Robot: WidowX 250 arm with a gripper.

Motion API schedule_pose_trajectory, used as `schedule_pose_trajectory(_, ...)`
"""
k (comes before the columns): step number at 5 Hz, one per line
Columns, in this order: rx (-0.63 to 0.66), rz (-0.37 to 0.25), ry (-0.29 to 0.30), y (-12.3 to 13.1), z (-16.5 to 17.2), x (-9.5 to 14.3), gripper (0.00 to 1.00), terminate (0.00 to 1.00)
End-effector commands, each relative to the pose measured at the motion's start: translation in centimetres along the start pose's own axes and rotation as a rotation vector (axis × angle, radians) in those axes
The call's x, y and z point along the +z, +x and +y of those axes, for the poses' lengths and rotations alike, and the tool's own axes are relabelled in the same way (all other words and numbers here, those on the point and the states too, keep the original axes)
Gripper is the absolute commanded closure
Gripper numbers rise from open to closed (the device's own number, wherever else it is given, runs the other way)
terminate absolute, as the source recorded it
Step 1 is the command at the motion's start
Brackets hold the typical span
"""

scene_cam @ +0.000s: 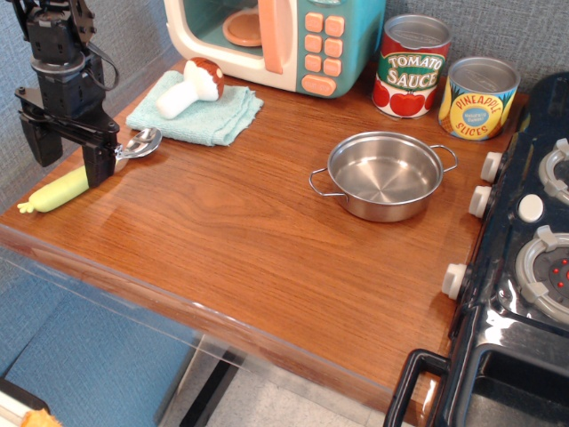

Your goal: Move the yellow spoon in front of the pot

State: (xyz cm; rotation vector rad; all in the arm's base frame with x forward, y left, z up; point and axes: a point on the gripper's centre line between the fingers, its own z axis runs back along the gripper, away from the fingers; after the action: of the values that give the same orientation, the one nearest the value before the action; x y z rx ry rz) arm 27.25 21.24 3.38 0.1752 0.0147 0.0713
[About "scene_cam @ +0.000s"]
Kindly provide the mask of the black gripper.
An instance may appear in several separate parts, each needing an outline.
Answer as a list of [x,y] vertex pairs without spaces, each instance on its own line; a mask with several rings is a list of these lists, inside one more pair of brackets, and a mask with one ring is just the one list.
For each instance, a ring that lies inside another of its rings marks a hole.
[[20,121],[37,163],[47,167],[63,154],[62,139],[83,146],[88,186],[99,187],[115,172],[118,124],[104,111],[106,57],[79,55],[63,65],[33,59],[37,88],[19,87]]

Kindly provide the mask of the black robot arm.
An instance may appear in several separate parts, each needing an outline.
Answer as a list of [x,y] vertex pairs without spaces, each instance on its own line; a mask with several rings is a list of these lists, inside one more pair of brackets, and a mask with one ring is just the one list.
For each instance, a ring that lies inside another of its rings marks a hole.
[[103,108],[107,93],[104,66],[111,59],[95,44],[94,14],[83,1],[15,1],[36,88],[20,87],[20,121],[39,165],[52,165],[72,141],[83,151],[91,188],[115,172],[119,126]]

